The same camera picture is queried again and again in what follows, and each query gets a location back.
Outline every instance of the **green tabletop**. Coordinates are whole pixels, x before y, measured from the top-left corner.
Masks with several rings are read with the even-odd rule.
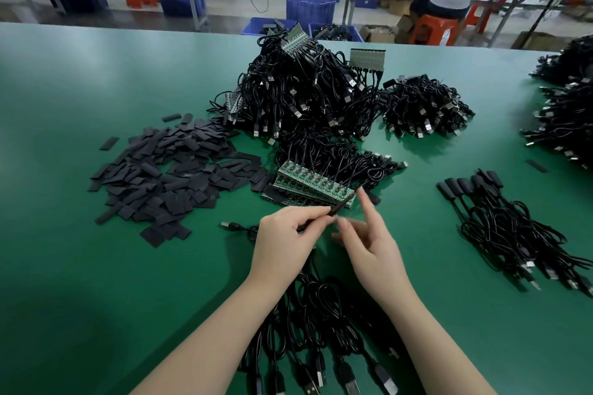
[[[397,139],[377,121],[364,147],[409,163],[380,185],[379,210],[420,298],[500,394],[591,393],[593,300],[538,271],[541,291],[515,288],[458,235],[460,222],[435,189],[478,167],[496,170],[509,199],[564,233],[568,251],[593,256],[591,174],[525,148],[518,134],[543,103],[541,83],[527,75],[540,53],[325,45],[386,48],[385,80],[426,73],[476,111],[450,138]],[[245,278],[252,245],[218,224],[252,225],[276,210],[248,187],[193,211],[184,221],[192,235],[158,249],[140,238],[141,224],[96,226],[107,197],[86,189],[142,127],[160,127],[174,112],[206,116],[208,101],[235,88],[258,50],[252,36],[0,24],[0,393],[126,393]],[[112,135],[122,141],[100,152]],[[261,140],[233,141],[266,159],[273,153]],[[360,217],[358,204],[351,215]],[[327,237],[317,264],[356,290],[345,252]],[[378,357],[401,395],[422,393],[405,357]],[[326,360],[322,393],[342,394]],[[360,391],[379,395],[363,359],[348,360]],[[301,394],[283,365],[287,394]],[[245,392],[237,374],[229,393]]]

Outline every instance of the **gray floor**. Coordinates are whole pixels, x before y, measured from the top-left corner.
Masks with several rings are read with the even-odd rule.
[[[160,9],[145,8],[132,10],[126,5],[126,0],[108,0],[110,9],[94,15],[58,15],[49,0],[33,0],[36,12],[32,12],[24,0],[0,0],[0,5],[10,7],[20,22],[37,22],[47,24],[63,24],[78,26],[94,26],[107,28],[147,29],[167,31],[194,31],[192,19],[165,17]],[[334,22],[342,21],[345,0],[336,4]],[[240,34],[252,17],[286,17],[286,0],[208,0],[207,31],[216,33]],[[538,16],[539,11],[516,9],[505,25],[495,43],[495,47],[509,48],[517,35],[528,30]],[[356,27],[363,24],[384,24],[395,26],[399,16],[392,15],[384,9],[355,9],[353,22]],[[491,35],[500,22],[500,16],[494,15],[486,27],[486,36]],[[552,12],[550,16],[538,26],[539,32],[550,33],[554,36],[570,39],[591,32],[589,23],[579,23],[567,16]],[[458,45],[467,45],[467,38],[471,33],[468,28],[458,41]],[[479,38],[474,46],[485,44],[484,38]]]

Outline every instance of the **forearm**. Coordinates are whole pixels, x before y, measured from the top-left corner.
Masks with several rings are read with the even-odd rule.
[[[385,312],[402,337],[427,395],[496,395],[411,287]]]
[[[281,296],[276,288],[246,280],[132,394],[224,394],[250,340]]]

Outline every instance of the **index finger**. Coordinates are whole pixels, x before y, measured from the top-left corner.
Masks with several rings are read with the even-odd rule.
[[[330,212],[330,206],[289,206],[284,208],[282,215],[291,223],[294,229],[303,225],[307,220],[313,220]]]
[[[360,200],[362,212],[365,214],[365,219],[367,220],[369,235],[387,232],[387,227],[385,226],[385,222],[383,222],[381,214],[377,212],[375,205],[372,204],[365,190],[358,188],[356,194]]]

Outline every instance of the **left hand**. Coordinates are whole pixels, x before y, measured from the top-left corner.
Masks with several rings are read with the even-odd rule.
[[[315,242],[335,221],[329,206],[287,206],[259,224],[248,281],[282,294],[301,271]],[[301,234],[299,225],[314,219]]]

